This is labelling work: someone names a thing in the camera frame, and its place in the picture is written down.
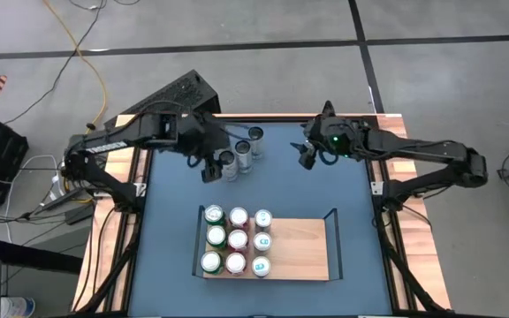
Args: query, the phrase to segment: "green can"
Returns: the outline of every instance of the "green can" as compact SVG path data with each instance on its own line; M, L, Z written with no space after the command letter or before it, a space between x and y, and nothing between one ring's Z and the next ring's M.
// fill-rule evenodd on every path
M205 221L209 225L225 226L225 212L218 205L210 205L203 212Z
M208 243L217 249L227 246L227 233L223 226L216 225L208 228Z
M219 275L223 271L223 257L218 252L206 252L201 257L201 268L211 275Z

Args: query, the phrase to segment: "soda can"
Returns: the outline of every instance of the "soda can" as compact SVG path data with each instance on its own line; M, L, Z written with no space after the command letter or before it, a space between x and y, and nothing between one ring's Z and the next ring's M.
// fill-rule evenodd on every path
M225 212L218 205L210 205L203 211L205 221L209 225L225 226Z
M253 159L261 159L264 154L262 148L262 137L264 131L261 127L251 127L248 129L248 138L250 139L251 151L253 152Z
M239 165L237 164L235 154L232 151L225 150L219 155L219 161L222 165L221 173L223 178L227 181L234 181L239 173Z
M259 256L253 260L253 274L259 278L265 278L270 273L270 261L264 256Z
M233 208L229 212L229 221L232 227L245 230L248 228L248 213L243 208Z
M235 230L229 233L227 244L233 252L244 253L248 246L248 235L243 230Z
M241 276L245 272L247 260L241 253L231 253L225 261L225 268L233 276Z
M235 144L240 173L248 173L253 169L253 152L251 150L248 141L240 140Z
M265 255L272 246L272 237L269 233L260 232L254 235L254 252L258 255Z
M221 225L211 226L208 229L208 244L218 249L225 249L227 246L227 233Z
M270 232L272 225L272 214L270 211L261 209L254 214L254 224L256 224L256 232Z
M223 257L220 253L210 251L201 257L201 268L211 275L219 275L223 271Z

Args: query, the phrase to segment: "wooden table frame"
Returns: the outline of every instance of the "wooden table frame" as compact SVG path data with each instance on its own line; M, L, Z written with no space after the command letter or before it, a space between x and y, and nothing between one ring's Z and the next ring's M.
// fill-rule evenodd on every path
M133 115L118 116L117 125L123 125ZM221 118L233 119L240 122L305 122L314 117L315 114L216 114ZM401 115L383 114L340 114L346 117L376 117L378 128L391 131L399 137L406 137L404 120ZM120 181L148 182L148 165L151 161L151 155L147 151L135 150L133 148L122 149L109 153L105 170ZM372 162L368 164L368 174L372 181L392 178L397 180L408 180L417 176L414 162L407 159L395 158L386 162ZM412 198L406 202L406 205L418 211L427 217L427 211L422 199ZM103 224L108 212L112 209L111 199L101 200L95 208L95 215L92 223L92 239L88 240L88 245L92 244L91 264L89 264L89 248L86 248L84 262L80 272L80 279L75 293L75 302L81 294L80 303L77 308L83 307L93 295L94 288L98 288L104 278L110 273L111 265L122 253L127 245L134 229L134 216L121 215L113 213ZM408 214L406 211L388 215L383 214L386 222L391 220L391 224L386 227L389 239L395 245L399 253L405 255L405 260L414 273L414 276L428 292L433 300L440 306L449 308L450 303L447 291L444 285L443 274L437 258L435 243L431 235L430 227L417 216ZM101 242L101 252L96 254L98 245L98 235L102 227L103 238ZM128 309L129 295L126 286L131 284L133 276L133 266L136 257L133 257L125 265L123 271L118 277L114 291L108 294L105 301L100 305L98 311L122 311ZM394 267L393 263L384 258L384 269L387 275L387 286L391 295L392 309L416 309L415 299L409 291L409 287L404 284L401 275Z

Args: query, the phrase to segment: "yellow cable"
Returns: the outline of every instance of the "yellow cable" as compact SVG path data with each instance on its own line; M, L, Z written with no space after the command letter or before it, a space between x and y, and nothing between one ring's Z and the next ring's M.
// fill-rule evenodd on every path
M99 72L95 69L95 67L91 63L89 63L84 56L82 56L82 54L80 52L80 48L78 47L78 43L74 39L74 37L72 35L72 32L70 32L70 29L68 29L68 26L66 26L64 21L60 18L60 16L58 16L57 12L54 10L52 5L49 3L49 0L42 0L42 1L47 6L47 8L49 8L50 12L52 12L52 14L57 18L58 22L60 22L60 24L62 25L62 28L68 33L68 37L70 37L70 40L74 44L74 48L76 49L76 53L78 53L78 55L80 56L82 61L84 61L84 63L86 63L87 66L91 67L91 69L94 71L95 75L99 79L100 85L102 86L103 105L102 105L102 108L100 109L99 113L97 114L97 116L92 121L92 124L95 125L95 123L102 117L104 111L107 109L107 89L105 89L105 84L103 83L103 79L100 76Z

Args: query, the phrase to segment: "can lid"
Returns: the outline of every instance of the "can lid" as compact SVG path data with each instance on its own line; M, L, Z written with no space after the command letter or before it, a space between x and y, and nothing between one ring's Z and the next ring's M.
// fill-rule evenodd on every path
M221 244L225 240L225 229L223 226L212 226L208 231L208 242Z
M260 227L269 227L272 223L272 214L265 209L258 210L258 212L254 214L254 221L256 225Z
M272 246L272 237L269 233L260 232L254 235L254 247L259 251L268 251Z
M248 137L252 140L262 139L264 131L261 127L251 127L248 129Z
M247 265L247 260L245 260L245 256L241 253L231 253L227 256L227 261L225 262L225 267L232 273L240 273L245 270Z
M201 267L206 271L214 271L221 266L221 256L217 252L206 252L201 257Z
M235 144L235 151L237 151L238 154L247 154L251 150L251 144L248 143L248 141L240 140Z
M234 208L229 212L229 219L233 224L244 224L248 221L248 213L243 208Z
M233 152L225 150L219 155L219 160L221 160L221 163L223 165L231 164L235 161L235 155L233 154Z
M218 205L210 205L205 211L205 219L211 222L219 221L223 217L223 209Z
M229 234L229 246L240 248L247 244L248 236L243 230L235 230Z
M270 261L264 256L253 260L253 273L257 276L267 276L270 272Z

